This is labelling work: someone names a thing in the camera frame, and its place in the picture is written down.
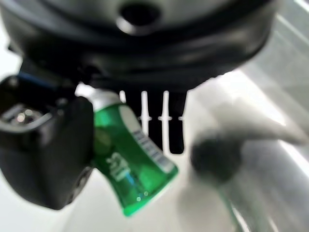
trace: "barcode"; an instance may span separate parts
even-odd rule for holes
[[[173,170],[175,165],[163,155],[162,151],[143,132],[136,131],[133,133],[133,137],[162,171],[170,173]]]

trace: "screw hole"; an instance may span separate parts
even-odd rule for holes
[[[154,31],[161,18],[160,10],[146,3],[132,3],[120,9],[117,25],[127,34],[145,35]]]

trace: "green plastic bottle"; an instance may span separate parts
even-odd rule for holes
[[[118,94],[95,90],[94,166],[114,188],[126,216],[146,205],[178,173],[174,163],[146,136]]]

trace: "bottle cap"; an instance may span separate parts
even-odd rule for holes
[[[107,89],[93,88],[84,84],[78,85],[76,88],[76,95],[83,96],[91,101],[95,112],[108,106],[121,103],[117,93]]]

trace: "bottle label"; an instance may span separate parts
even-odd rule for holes
[[[175,165],[163,155],[162,151],[141,130],[133,132],[132,135],[135,141],[162,171],[170,173],[175,168]]]
[[[110,167],[110,175],[117,182],[123,180],[131,172],[128,162],[118,152],[114,152],[106,159],[106,162]]]
[[[119,113],[127,130],[150,159],[165,173],[170,173],[175,165],[166,158],[162,151],[146,136],[140,127],[133,111],[126,105],[119,107]]]

